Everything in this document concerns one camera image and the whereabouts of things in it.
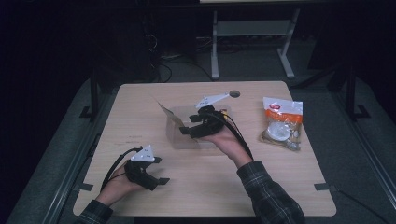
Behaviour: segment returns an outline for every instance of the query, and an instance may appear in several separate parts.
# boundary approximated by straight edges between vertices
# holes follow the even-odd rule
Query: person's left hand
[[[96,201],[110,206],[111,204],[122,199],[127,194],[143,189],[142,186],[132,183],[128,180],[128,177],[125,175],[125,164],[126,162],[113,173],[110,181],[107,182],[105,188],[96,197]]]

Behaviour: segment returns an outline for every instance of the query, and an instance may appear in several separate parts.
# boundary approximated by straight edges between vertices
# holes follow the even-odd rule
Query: black cable
[[[374,211],[372,208],[370,208],[369,206],[367,206],[366,204],[360,202],[359,200],[355,199],[354,197],[352,197],[351,195],[345,193],[342,190],[337,190],[338,192],[340,192],[341,194],[343,194],[344,196],[346,196],[349,200],[359,204],[360,206],[362,206],[363,208],[367,209],[368,211],[370,211],[371,213],[373,213],[376,217],[378,217],[379,219],[381,219],[384,223],[390,224],[389,222],[387,222],[383,217],[381,217],[376,211]]]
[[[238,129],[238,127],[236,126],[235,122],[233,122],[233,120],[232,120],[232,122],[233,122],[233,125],[234,125],[235,127],[233,127],[233,125],[231,125],[231,123],[229,123],[229,122],[227,122],[227,121],[225,121],[225,120],[219,118],[219,117],[216,116],[216,115],[209,114],[209,113],[204,113],[204,114],[201,114],[201,115],[203,115],[203,116],[209,116],[209,117],[215,118],[215,119],[219,120],[220,122],[222,122],[222,123],[233,133],[233,135],[236,137],[236,139],[237,139],[238,142],[241,144],[241,146],[244,148],[244,150],[245,150],[246,153],[249,155],[249,157],[250,157],[252,160],[254,160],[254,159],[253,159],[253,155],[251,154],[251,151],[250,151],[250,148],[248,147],[247,142],[244,140],[242,134],[239,132],[239,129]]]
[[[183,54],[175,54],[173,56],[167,56],[167,57],[162,56],[161,59],[164,60],[166,63],[168,63],[168,62],[172,62],[175,59],[182,58],[184,56],[185,55]]]
[[[114,179],[114,178],[116,178],[116,177],[119,177],[120,175],[115,175],[115,176],[109,178],[108,181],[107,181],[107,183],[110,182],[112,179]]]
[[[207,37],[206,39],[209,39],[209,40],[196,48],[197,53],[202,52],[204,49],[208,49],[213,46],[213,44],[211,44],[213,42],[213,39],[211,37]]]
[[[206,72],[206,70],[205,70],[201,65],[199,65],[199,64],[197,64],[197,63],[191,63],[191,62],[166,62],[166,63],[189,63],[189,64],[192,64],[192,65],[195,65],[196,67],[200,68],[200,69],[206,74],[206,76],[209,77],[209,79],[210,79],[211,81],[214,81],[213,78],[212,78],[212,76],[210,76],[210,75]]]
[[[105,187],[105,185],[108,183],[108,181],[110,180],[111,175],[113,174],[114,170],[116,169],[116,167],[120,164],[120,162],[122,161],[122,159],[126,156],[126,154],[132,152],[132,151],[137,151],[138,149],[142,149],[142,148],[132,148],[129,149],[128,151],[126,151],[124,154],[120,155],[119,158],[113,163],[113,165],[111,166],[110,170],[108,170],[105,179],[103,180],[102,183],[102,187],[100,188],[100,191],[103,190],[103,188]]]
[[[169,66],[167,66],[167,65],[165,65],[163,63],[160,63],[159,66],[163,66],[163,67],[167,68],[168,71],[169,71],[169,77],[165,81],[163,81],[163,79],[161,78],[161,73],[159,73],[159,80],[158,81],[161,82],[161,83],[166,83],[166,82],[168,82],[171,79],[171,77],[173,75],[172,69]]]
[[[228,39],[224,42],[226,43],[218,43],[219,54],[234,54],[244,49],[241,44],[237,43],[233,39]]]

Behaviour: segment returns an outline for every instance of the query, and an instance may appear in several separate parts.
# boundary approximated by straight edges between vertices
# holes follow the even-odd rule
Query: gray carpet
[[[290,45],[288,55],[296,75],[293,80],[286,78],[280,60],[277,58],[278,43],[271,42],[234,53],[220,54],[219,81],[284,80],[288,85],[297,84],[317,72],[306,69],[314,44],[314,41],[308,40],[293,41]],[[169,82],[211,81],[207,74],[210,72],[210,54],[199,53],[195,62],[192,62],[191,59],[182,57],[165,63],[172,69]],[[170,76],[169,70],[165,67],[160,67],[160,72],[162,80]],[[370,88],[359,79],[357,80],[356,103],[364,105],[372,117],[351,123],[344,108],[340,106],[345,101],[345,90],[339,93],[327,91],[325,86],[328,79],[329,77],[325,77],[306,89],[290,91],[294,100],[304,102],[304,126],[325,180],[329,185],[335,186],[371,207],[389,223],[396,223],[395,208],[380,185],[361,142],[353,131],[355,125],[360,127],[370,145],[375,149],[378,158],[389,171],[389,176],[396,179],[396,164],[393,162],[396,158],[396,127],[376,102]],[[70,105],[8,223],[42,223],[43,220],[50,220],[50,223],[71,223],[75,220],[72,208],[78,192],[73,190],[73,187],[62,189],[60,186],[62,183],[69,183],[70,186],[81,184],[90,162],[89,157],[85,160],[85,155],[90,155],[91,144],[95,136],[102,131],[117,94],[117,90],[111,94],[100,94],[99,117],[94,122],[90,122],[88,119],[79,118],[82,108],[90,104],[89,92],[90,86],[87,81],[81,86]],[[74,169],[79,175],[65,178],[64,174],[67,174],[70,169]],[[335,191],[332,196],[337,207],[337,214],[325,218],[309,217],[307,223],[382,223],[378,217],[342,193]],[[60,209],[57,212],[49,210],[54,207],[51,206],[52,203],[59,205],[57,207]],[[252,220],[238,221],[249,223]],[[233,223],[229,219],[133,219],[127,217],[112,217],[109,223],[182,222]]]

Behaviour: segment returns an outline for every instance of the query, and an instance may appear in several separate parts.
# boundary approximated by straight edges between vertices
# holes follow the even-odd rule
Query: person's right hand
[[[201,139],[214,143],[216,147],[218,147],[235,163],[237,168],[253,161],[233,133],[226,126],[224,126],[218,133],[202,137]]]

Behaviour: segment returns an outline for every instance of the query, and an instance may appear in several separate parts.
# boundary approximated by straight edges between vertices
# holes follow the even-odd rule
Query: snack bag
[[[265,130],[262,140],[293,151],[300,150],[303,102],[263,98]]]

